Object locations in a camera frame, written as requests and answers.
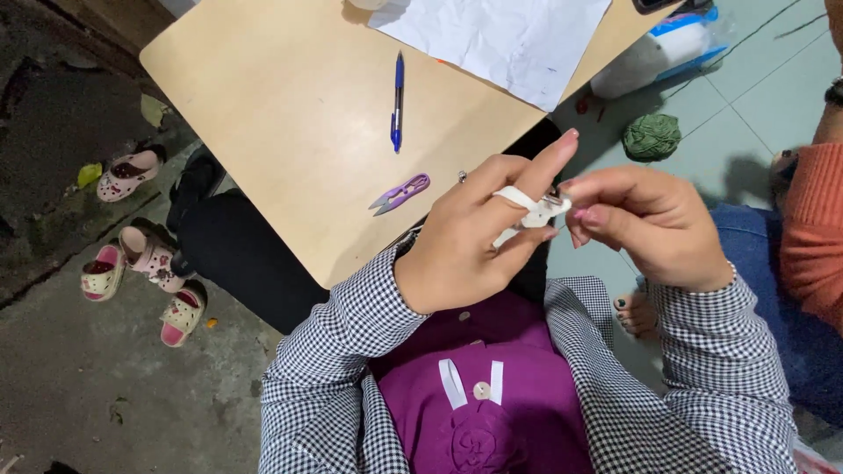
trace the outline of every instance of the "blue pen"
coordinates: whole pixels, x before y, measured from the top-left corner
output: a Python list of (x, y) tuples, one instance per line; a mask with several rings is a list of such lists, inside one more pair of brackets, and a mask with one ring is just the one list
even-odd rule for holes
[(398, 51), (398, 61), (395, 62), (395, 112), (392, 114), (392, 127), (389, 138), (395, 145), (395, 152), (401, 148), (401, 107), (404, 106), (404, 55)]

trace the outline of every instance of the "houndstooth jacket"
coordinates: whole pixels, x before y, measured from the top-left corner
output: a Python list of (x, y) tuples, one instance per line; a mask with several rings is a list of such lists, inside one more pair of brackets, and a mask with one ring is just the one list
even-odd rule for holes
[[(328, 303), (278, 345), (261, 397), (261, 474), (409, 472), (366, 363), (424, 321), (404, 304), (392, 272), (412, 240), (336, 285)], [(708, 294), (658, 285), (648, 291), (660, 317), (670, 389), (664, 398), (613, 355), (602, 282), (547, 283), (547, 324), (573, 372), (594, 471), (795, 472), (795, 427), (776, 343), (743, 279)]]

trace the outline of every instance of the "wooden table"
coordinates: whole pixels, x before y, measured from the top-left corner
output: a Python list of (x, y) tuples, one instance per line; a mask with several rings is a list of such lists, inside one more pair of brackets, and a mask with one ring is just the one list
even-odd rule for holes
[[(563, 99), (669, 9), (614, 0)], [(546, 114), (366, 27), (340, 0), (202, 0), (141, 63), (316, 282), (349, 277), (457, 182)], [(395, 55), (406, 63), (404, 142), (389, 141)], [(430, 187), (372, 217), (417, 173)]]

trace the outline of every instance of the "button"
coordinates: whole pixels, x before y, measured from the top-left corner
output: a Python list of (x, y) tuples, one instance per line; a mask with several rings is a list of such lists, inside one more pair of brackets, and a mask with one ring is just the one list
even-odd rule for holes
[(474, 394), (477, 400), (489, 400), (491, 387), (486, 382), (477, 382), (474, 388)]

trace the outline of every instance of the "white paper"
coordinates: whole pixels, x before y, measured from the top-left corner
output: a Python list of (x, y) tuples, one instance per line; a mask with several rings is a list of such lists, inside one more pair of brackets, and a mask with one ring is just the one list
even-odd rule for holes
[(611, 2), (389, 0), (369, 26), (551, 112)]

